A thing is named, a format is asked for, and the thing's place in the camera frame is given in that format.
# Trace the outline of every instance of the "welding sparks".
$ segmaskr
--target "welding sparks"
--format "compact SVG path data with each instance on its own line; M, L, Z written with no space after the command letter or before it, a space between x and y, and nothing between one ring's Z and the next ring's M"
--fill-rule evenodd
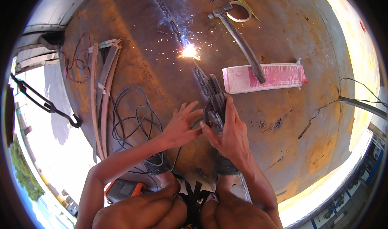
M199 58L199 56L197 56L197 50L196 50L196 47L194 46L194 44L188 44L184 49L183 51L179 51L181 52L182 54L178 57L193 57L194 59L200 61L201 59Z

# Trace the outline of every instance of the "hand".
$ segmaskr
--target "hand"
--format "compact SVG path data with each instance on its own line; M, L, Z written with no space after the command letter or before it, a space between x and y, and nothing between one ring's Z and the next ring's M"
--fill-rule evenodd
M192 112L192 109L197 104L197 101L189 105L183 103L180 106L180 110L174 111L174 115L166 129L160 134L161 137L167 140L168 144L171 144L171 148L181 147L202 134L201 128L190 130L193 120L203 113L203 110L194 110Z
M219 151L222 156L227 157L237 167L247 161L252 155L248 144L246 124L240 120L236 107L231 96L225 94L226 113L225 125L221 135L216 135L211 128L201 121L200 125L203 134L210 141L210 144Z

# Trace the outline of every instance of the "hammer head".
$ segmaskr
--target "hammer head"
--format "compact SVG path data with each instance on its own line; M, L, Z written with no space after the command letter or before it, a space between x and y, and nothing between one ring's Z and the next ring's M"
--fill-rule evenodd
M226 12L232 10L232 9L233 9L232 5L231 5L230 3L228 3L228 4L226 4L226 5L223 6L223 7L215 8L215 9L213 10L213 14L214 14L215 17L218 17L218 16L221 15L222 13L226 13Z

